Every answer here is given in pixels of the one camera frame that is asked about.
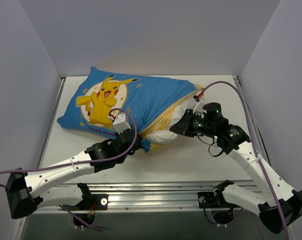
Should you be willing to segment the white pillow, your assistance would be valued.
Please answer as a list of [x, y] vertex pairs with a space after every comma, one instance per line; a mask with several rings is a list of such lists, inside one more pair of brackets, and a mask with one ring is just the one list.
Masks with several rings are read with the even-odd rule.
[[178, 134], [169, 129], [178, 123], [187, 109], [194, 109], [195, 100], [192, 96], [185, 97], [178, 104], [169, 107], [145, 130], [144, 137], [154, 144], [164, 145], [178, 137]]

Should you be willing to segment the blue Pikachu pillowcase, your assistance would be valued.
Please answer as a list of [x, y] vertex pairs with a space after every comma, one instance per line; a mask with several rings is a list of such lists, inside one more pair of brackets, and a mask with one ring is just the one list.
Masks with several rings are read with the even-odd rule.
[[169, 107], [202, 90], [187, 80], [120, 74], [91, 67], [86, 80], [71, 98], [57, 123], [65, 129], [81, 130], [113, 139], [115, 131], [108, 116], [119, 109], [128, 112], [142, 137], [144, 152], [160, 149], [165, 144], [151, 143], [144, 132]]

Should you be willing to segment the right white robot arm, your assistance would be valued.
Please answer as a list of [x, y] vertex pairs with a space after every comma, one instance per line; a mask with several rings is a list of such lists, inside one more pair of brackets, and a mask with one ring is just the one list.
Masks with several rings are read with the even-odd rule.
[[236, 161], [251, 177], [261, 193], [256, 194], [225, 180], [213, 189], [213, 203], [220, 207], [236, 205], [257, 215], [274, 234], [302, 216], [302, 190], [286, 183], [260, 154], [254, 153], [250, 137], [222, 115], [219, 103], [203, 106], [203, 113], [187, 109], [170, 131], [187, 137], [206, 136], [221, 152]]

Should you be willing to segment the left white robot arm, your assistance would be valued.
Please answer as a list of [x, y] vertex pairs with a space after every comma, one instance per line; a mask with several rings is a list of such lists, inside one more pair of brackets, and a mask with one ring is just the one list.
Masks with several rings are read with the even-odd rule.
[[89, 210], [96, 202], [85, 183], [61, 184], [84, 175], [113, 168], [141, 149], [141, 136], [127, 129], [111, 140], [92, 145], [78, 155], [35, 172], [17, 169], [10, 174], [5, 190], [11, 217], [21, 219], [39, 208], [65, 205]]

